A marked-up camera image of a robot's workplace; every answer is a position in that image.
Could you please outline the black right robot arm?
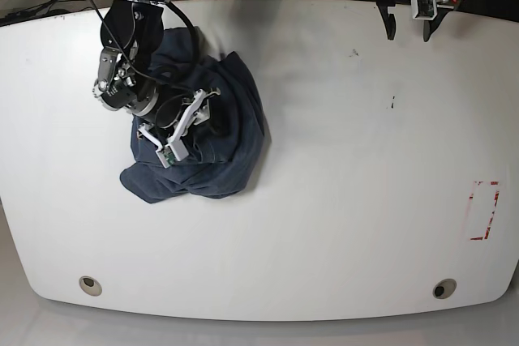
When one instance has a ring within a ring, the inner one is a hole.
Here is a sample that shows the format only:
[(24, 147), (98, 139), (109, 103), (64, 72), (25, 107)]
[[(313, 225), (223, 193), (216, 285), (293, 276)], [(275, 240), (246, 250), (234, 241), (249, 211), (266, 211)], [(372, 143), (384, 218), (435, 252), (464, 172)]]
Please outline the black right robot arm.
[[(191, 53), (185, 60), (152, 65), (170, 9), (187, 28)], [(114, 0), (101, 18), (101, 51), (93, 92), (109, 110), (127, 109), (162, 137), (174, 132), (182, 111), (194, 100), (185, 85), (200, 60), (199, 33), (170, 0)]]

